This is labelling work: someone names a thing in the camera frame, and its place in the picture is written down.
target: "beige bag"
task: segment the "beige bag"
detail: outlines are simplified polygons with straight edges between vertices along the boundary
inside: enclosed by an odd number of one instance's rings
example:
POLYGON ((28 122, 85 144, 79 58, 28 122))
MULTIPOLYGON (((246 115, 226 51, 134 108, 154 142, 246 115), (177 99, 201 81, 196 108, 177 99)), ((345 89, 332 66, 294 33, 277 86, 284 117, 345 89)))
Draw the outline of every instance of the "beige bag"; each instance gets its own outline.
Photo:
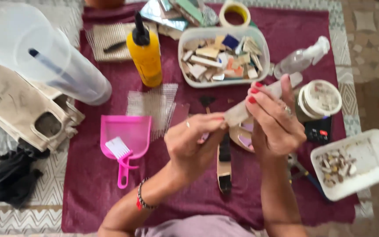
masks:
POLYGON ((67 102, 67 96, 43 84, 28 83, 0 65, 0 126, 15 140, 55 151, 84 115, 67 102))

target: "tape roll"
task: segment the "tape roll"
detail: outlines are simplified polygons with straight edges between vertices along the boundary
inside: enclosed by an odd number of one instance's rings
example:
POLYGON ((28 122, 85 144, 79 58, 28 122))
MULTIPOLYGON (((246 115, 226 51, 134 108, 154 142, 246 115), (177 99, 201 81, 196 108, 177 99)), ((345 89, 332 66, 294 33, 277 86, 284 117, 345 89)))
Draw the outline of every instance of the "tape roll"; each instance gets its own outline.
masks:
POLYGON ((233 26, 247 27, 249 23, 251 22, 251 14, 249 13, 248 8, 244 4, 237 3, 232 0, 228 0, 223 4, 222 8, 220 9, 218 19, 219 19, 220 25, 223 27, 233 27, 233 26), (238 13, 243 18, 243 24, 233 25, 227 22, 227 20, 224 18, 224 14, 227 12, 238 13))

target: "maroon cloth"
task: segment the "maroon cloth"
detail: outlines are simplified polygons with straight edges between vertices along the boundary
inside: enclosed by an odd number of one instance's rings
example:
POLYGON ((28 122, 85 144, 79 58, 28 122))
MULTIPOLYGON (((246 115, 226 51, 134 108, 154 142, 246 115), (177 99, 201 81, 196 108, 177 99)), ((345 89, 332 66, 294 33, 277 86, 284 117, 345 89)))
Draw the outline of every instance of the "maroon cloth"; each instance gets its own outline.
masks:
MULTIPOLYGON (((83 14, 84 27, 92 24, 110 24, 114 22, 132 22, 134 10, 144 3, 129 4, 121 9, 99 11, 86 8, 83 14)), ((211 5, 218 12, 221 5, 211 5)), ((263 32, 272 62, 299 48, 313 45, 320 35, 330 38, 329 13, 318 11, 276 10, 249 8, 252 20, 263 32)), ((86 119, 77 128, 78 134, 71 139, 64 184, 64 203, 62 212, 62 230, 64 232, 95 232, 108 210, 124 194, 133 189, 143 178, 155 175, 169 160, 163 139, 150 144, 146 155, 132 161, 139 165, 131 170, 128 187, 117 187, 118 163, 106 158, 99 146, 100 116, 124 115, 127 109, 128 91, 146 91, 132 61, 95 62, 85 33, 81 35, 81 52, 108 78, 112 84, 111 99, 104 105, 92 107, 78 102, 76 107, 86 115, 86 119)), ((178 65, 178 41, 159 35, 164 83, 178 83, 175 101, 178 104, 190 104, 190 113, 205 113, 198 98, 202 95, 213 96, 212 112, 225 111, 243 100, 248 86, 226 86, 211 89, 194 89, 184 80, 178 65)), ((316 66, 303 72, 304 83, 313 79, 324 79, 337 86, 333 52, 325 56, 316 66)), ((345 129, 341 112, 333 119, 332 140, 345 138, 345 129)), ((317 147, 306 142, 299 149, 299 161, 314 174, 309 154, 317 147)), ((192 215, 221 214, 234 218, 238 223, 255 229, 263 228, 261 211, 261 169, 254 156, 235 144, 231 145, 232 154, 232 192, 224 197, 217 184, 216 163, 195 181, 190 187, 170 197, 161 204, 147 219, 145 225, 153 226, 175 218, 192 215)), ((356 195, 339 202, 327 203, 317 189, 306 179, 293 182, 302 221, 307 225, 317 225, 328 221, 352 222, 355 217, 356 195)))

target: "silver ring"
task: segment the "silver ring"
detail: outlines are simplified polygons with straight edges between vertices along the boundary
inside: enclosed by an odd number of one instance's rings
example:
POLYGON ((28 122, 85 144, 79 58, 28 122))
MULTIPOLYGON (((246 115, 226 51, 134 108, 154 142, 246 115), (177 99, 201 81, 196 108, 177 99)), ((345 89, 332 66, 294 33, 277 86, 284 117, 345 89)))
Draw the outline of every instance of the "silver ring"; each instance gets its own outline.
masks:
POLYGON ((285 111, 286 111, 286 113, 288 114, 289 117, 292 116, 292 110, 289 108, 289 106, 286 105, 285 111))

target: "woman's hand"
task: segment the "woman's hand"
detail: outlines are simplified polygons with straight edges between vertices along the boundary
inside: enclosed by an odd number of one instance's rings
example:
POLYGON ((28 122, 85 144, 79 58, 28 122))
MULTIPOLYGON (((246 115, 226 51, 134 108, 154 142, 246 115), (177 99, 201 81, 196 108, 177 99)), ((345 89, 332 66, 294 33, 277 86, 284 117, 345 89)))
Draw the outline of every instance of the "woman's hand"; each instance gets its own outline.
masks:
POLYGON ((171 157, 172 177, 185 186, 201 176, 211 165, 226 132, 223 113, 197 114, 171 127, 165 134, 165 143, 171 157), (210 135, 200 144, 205 133, 210 135))
POLYGON ((305 140, 305 128, 295 114, 295 101, 289 75, 281 78, 282 99, 271 95, 260 83, 252 83, 246 97, 246 107, 254 116, 252 145, 261 157, 285 156, 295 151, 305 140), (285 107, 292 111, 289 114, 285 107))

